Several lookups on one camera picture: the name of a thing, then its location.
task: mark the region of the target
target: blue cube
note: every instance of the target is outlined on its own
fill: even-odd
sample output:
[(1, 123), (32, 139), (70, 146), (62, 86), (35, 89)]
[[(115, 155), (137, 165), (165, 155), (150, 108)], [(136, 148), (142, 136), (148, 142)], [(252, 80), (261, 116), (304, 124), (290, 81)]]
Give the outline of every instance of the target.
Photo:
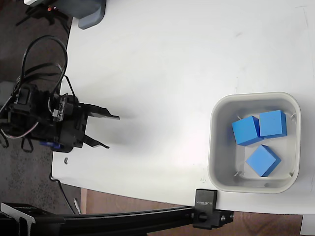
[(278, 110), (260, 113), (260, 136), (276, 138), (287, 135), (285, 114)]
[(260, 177), (266, 177), (281, 160), (268, 146), (260, 145), (246, 162)]
[(256, 117), (247, 117), (232, 123), (234, 136), (238, 145), (247, 146), (264, 138), (259, 134), (259, 120)]

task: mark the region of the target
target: white plastic bin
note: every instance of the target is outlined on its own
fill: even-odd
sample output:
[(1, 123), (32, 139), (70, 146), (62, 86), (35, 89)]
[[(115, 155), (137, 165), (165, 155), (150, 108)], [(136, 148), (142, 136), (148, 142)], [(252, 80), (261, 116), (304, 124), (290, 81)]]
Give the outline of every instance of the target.
[[(265, 139), (249, 146), (236, 144), (232, 122), (259, 113), (282, 110), (287, 136)], [(221, 99), (211, 115), (208, 173), (219, 190), (246, 193), (281, 193), (296, 180), (300, 164), (301, 110), (284, 92), (230, 95)], [(267, 145), (281, 159), (268, 177), (259, 177), (246, 160), (259, 145)]]

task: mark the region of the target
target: dark floor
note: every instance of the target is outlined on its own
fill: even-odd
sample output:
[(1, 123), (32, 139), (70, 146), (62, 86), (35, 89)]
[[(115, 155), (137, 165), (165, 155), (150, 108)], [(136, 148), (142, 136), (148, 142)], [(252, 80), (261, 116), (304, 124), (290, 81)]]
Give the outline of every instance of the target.
[[(15, 27), (26, 9), (23, 1), (0, 0), (0, 81), (16, 80), (24, 51), (34, 39), (49, 34), (67, 43), (68, 36), (59, 22), (49, 26), (46, 19), (29, 19)], [(63, 64), (62, 51), (54, 42), (41, 42), (32, 49), (27, 67), (45, 62)], [(38, 84), (41, 89), (53, 85)], [(49, 180), (52, 152), (34, 142), (34, 152), (28, 154), (21, 150), (21, 140), (9, 142), (8, 149), (0, 147), (0, 202), (28, 203), (52, 213), (71, 213), (58, 184)], [(79, 188), (64, 185), (64, 190), (71, 202), (73, 198), (80, 200)]]

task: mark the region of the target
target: wooden floor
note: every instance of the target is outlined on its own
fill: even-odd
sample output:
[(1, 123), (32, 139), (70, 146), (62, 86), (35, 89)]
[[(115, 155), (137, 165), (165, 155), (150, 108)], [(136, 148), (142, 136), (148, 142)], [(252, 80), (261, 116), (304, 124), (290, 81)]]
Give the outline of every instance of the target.
[[(176, 207), (82, 189), (83, 213), (112, 213)], [(271, 215), (236, 212), (234, 222), (211, 231), (194, 229), (191, 225), (150, 233), (151, 236), (297, 236), (300, 235), (301, 215)]]

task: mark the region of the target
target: white table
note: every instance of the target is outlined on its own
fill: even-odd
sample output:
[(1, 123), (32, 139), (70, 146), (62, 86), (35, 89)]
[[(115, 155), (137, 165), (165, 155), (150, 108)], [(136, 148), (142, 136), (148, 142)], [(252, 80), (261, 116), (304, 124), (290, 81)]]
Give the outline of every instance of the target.
[[(280, 194), (220, 192), (217, 208), (315, 214), (315, 3), (311, 0), (108, 0), (100, 24), (74, 20), (67, 75), (89, 118), (84, 145), (54, 153), (62, 183), (194, 205), (208, 172), (210, 115), (229, 94), (284, 91), (302, 110), (300, 174)], [(69, 91), (63, 83), (62, 92)], [(68, 157), (68, 164), (63, 160)]]

